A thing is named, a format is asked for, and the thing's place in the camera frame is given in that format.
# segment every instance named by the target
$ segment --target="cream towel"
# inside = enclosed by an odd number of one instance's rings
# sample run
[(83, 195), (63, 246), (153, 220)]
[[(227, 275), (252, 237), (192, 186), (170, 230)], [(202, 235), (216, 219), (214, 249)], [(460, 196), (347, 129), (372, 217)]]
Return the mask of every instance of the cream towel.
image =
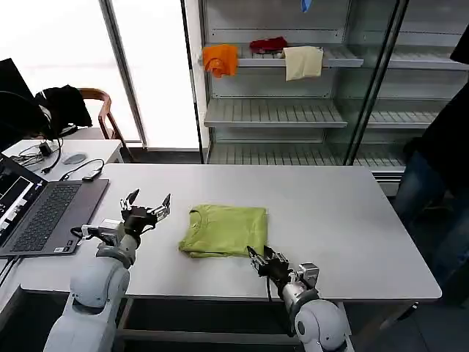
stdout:
[(287, 81), (306, 77), (320, 77), (324, 52), (315, 46), (284, 48)]

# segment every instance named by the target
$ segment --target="jeans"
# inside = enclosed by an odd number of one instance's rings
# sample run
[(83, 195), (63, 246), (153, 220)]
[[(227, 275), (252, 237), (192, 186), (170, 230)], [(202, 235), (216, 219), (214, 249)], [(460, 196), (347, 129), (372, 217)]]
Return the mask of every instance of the jeans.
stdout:
[[(393, 207), (409, 230), (417, 215), (446, 191), (441, 176), (416, 152), (404, 172)], [(469, 191), (459, 191), (453, 196), (454, 212), (446, 224), (445, 239), (437, 248), (431, 264), (432, 273), (440, 285), (469, 258)]]

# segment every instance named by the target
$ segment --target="green t-shirt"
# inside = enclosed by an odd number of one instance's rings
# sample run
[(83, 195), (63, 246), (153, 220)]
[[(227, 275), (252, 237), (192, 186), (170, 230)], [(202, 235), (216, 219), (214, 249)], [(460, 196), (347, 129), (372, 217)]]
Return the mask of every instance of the green t-shirt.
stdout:
[(267, 243), (264, 208), (197, 205), (190, 211), (190, 218), (179, 249), (191, 257), (247, 256), (246, 246), (264, 254)]

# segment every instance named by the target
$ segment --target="red cloth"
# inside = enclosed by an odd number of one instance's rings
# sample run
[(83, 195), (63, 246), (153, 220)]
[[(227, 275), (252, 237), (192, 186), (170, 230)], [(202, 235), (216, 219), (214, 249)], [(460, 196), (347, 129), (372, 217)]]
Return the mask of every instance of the red cloth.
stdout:
[(255, 40), (249, 44), (251, 51), (256, 54), (265, 54), (273, 51), (281, 51), (288, 43), (283, 37)]

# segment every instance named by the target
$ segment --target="blue object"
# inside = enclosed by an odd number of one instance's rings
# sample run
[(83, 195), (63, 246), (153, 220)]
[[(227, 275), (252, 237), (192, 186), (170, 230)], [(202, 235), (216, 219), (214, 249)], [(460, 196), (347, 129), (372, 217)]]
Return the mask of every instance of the blue object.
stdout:
[(301, 0), (301, 11), (306, 12), (309, 10), (313, 0)]

